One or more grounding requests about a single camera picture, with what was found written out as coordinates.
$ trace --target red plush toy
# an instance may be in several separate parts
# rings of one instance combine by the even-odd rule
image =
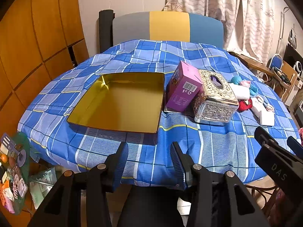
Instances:
[[[244,100],[239,101],[239,108],[238,108],[238,110],[240,112],[248,110],[250,108],[252,108],[252,100],[251,99],[249,99],[248,101],[244,101]]]

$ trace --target blue plaid tablecloth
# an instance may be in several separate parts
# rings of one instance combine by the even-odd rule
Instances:
[[[254,162],[260,145],[254,139],[259,126],[251,110],[236,112],[226,126],[194,122],[190,108],[182,114],[161,114],[158,144],[144,144],[144,136],[126,132],[70,127],[66,119],[80,98],[102,74],[113,72],[163,72],[165,86],[180,60],[199,69],[221,73],[230,80],[240,75],[252,81],[259,94],[275,108],[275,126],[265,130],[288,151],[289,136],[300,141],[290,114],[280,98],[258,81],[237,58],[211,45],[172,41],[132,40],[97,54],[50,82],[29,105],[18,125],[40,156],[73,171],[86,171],[116,152],[127,141],[129,156],[122,183],[140,186],[175,186],[177,179],[169,146],[177,141],[183,153],[208,170],[234,171],[245,183],[266,174]]]

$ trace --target chair backrest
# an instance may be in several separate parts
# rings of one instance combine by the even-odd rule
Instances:
[[[283,65],[283,60],[282,60],[281,55],[275,54],[275,55],[272,57],[272,59],[270,60],[270,63],[269,63],[268,68],[272,68],[272,67],[275,66],[275,67],[281,69],[282,65]]]
[[[223,47],[223,24],[216,19],[173,11],[126,14],[113,20],[113,44],[132,39],[184,41]]]

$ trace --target ornate silver tissue box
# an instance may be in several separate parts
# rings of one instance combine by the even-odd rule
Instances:
[[[223,126],[239,107],[239,102],[224,77],[216,72],[199,70],[203,85],[193,99],[197,123]]]

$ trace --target wooden desk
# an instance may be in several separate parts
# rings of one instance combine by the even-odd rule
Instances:
[[[286,103],[288,96],[290,95],[291,91],[293,90],[293,87],[295,85],[296,79],[297,79],[297,72],[285,61],[283,61],[283,66],[281,67],[282,72],[286,74],[289,81],[291,82],[290,85],[283,82],[280,77],[277,75],[277,73],[272,70],[274,73],[274,77],[272,78],[272,84],[273,84],[273,90],[277,93],[277,95],[281,98],[283,103]]]
[[[268,76],[273,76],[273,72],[266,65],[242,54],[239,55],[232,51],[230,51],[229,53],[232,56],[237,57],[248,69],[255,69],[260,72],[266,73]]]

